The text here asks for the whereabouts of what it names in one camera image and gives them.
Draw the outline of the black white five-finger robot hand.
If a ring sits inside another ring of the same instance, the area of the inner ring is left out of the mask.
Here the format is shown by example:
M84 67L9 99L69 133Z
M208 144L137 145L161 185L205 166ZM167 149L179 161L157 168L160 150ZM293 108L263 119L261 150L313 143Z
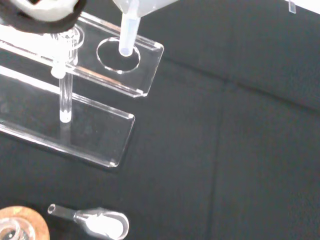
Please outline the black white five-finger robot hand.
M0 23L32 34L57 34L72 29L86 0L2 0Z

